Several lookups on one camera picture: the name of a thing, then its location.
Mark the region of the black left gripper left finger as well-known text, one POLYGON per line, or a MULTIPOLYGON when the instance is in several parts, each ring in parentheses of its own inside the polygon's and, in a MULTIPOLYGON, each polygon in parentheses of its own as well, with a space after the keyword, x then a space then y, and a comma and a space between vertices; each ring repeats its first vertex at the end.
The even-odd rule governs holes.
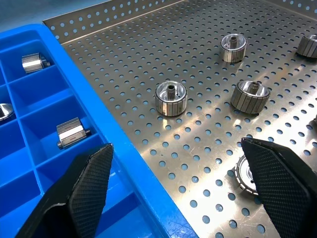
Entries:
POLYGON ((107 143, 78 154, 16 237, 93 238, 106 204, 113 152, 113 145, 107 143))

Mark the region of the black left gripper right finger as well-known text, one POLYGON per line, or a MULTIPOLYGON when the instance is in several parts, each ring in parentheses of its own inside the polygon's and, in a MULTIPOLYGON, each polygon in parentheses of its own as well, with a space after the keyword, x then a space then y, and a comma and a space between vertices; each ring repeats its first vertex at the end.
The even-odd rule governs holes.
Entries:
POLYGON ((317 236, 317 174, 290 148, 243 137, 264 209, 282 238, 317 236))

